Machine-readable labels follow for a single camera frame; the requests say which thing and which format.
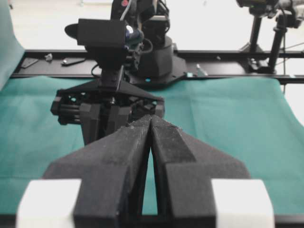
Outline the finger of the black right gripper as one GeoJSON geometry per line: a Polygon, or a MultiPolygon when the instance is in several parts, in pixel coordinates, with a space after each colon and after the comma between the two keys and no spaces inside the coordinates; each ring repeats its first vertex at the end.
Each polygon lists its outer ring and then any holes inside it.
{"type": "Polygon", "coordinates": [[[79,111],[84,144],[88,145],[99,139],[101,105],[82,103],[79,111]]]}
{"type": "Polygon", "coordinates": [[[130,106],[112,106],[107,122],[106,135],[110,135],[116,130],[118,130],[120,127],[125,126],[129,121],[130,114],[130,106]]]}

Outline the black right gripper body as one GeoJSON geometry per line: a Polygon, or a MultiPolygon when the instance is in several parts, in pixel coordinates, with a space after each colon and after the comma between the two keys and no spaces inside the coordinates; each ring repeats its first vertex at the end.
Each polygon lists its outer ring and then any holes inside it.
{"type": "Polygon", "coordinates": [[[58,116],[58,122],[80,124],[80,106],[82,104],[100,105],[100,117],[107,121],[110,108],[129,107],[129,120],[134,121],[146,114],[164,117],[164,99],[154,96],[124,80],[113,85],[102,85],[101,80],[92,81],[57,90],[51,105],[51,113],[58,116]]]}

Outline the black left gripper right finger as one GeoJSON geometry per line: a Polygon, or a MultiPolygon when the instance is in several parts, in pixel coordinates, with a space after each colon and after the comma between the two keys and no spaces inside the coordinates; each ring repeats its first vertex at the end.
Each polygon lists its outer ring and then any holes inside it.
{"type": "Polygon", "coordinates": [[[211,179],[249,179],[244,163],[157,116],[151,134],[158,212],[172,228],[214,228],[211,179]]]}

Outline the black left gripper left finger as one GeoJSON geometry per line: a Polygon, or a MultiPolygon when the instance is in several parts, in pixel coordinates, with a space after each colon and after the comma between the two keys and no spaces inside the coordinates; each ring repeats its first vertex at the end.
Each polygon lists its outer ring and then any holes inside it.
{"type": "Polygon", "coordinates": [[[44,179],[80,179],[73,212],[77,228],[119,228],[143,209],[151,116],[61,157],[44,179]]]}

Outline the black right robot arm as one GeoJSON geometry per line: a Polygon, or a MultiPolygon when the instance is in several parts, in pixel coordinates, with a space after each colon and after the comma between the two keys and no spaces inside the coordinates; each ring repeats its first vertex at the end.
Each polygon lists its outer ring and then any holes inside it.
{"type": "Polygon", "coordinates": [[[115,0],[109,19],[79,19],[65,33],[101,69],[93,80],[60,89],[51,113],[61,125],[81,126],[85,144],[145,115],[164,116],[164,99],[145,91],[186,73],[174,54],[169,9],[161,0],[115,0]]]}

